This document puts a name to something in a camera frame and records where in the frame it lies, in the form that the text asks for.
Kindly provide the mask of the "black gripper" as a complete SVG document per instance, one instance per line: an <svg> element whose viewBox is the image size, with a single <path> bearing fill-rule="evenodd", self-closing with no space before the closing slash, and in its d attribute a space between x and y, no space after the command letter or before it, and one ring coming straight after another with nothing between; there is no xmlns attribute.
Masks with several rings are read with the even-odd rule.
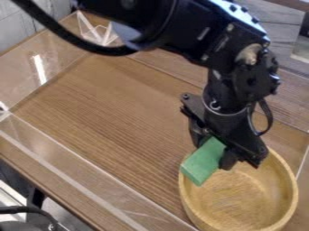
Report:
<svg viewBox="0 0 309 231"><path fill-rule="evenodd" d="M253 129L252 112L244 108L237 114L221 114L205 103L198 95L181 95L181 112L189 118L193 145L200 148L210 137L225 145L218 167L230 171L237 162L248 162L259 168L269 150L261 134Z"/></svg>

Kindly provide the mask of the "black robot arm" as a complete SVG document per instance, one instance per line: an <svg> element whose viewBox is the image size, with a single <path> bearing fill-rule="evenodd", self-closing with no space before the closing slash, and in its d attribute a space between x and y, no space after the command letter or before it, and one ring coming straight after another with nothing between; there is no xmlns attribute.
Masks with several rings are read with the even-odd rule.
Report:
<svg viewBox="0 0 309 231"><path fill-rule="evenodd" d="M74 0L74 5L106 19L125 45L136 51L157 48L208 68L204 93L181 96L197 147L210 138L225 144L218 166L236 162L257 168L269 149L267 133L253 126L260 106L273 115L267 97L279 92L279 61L259 19L232 0Z"/></svg>

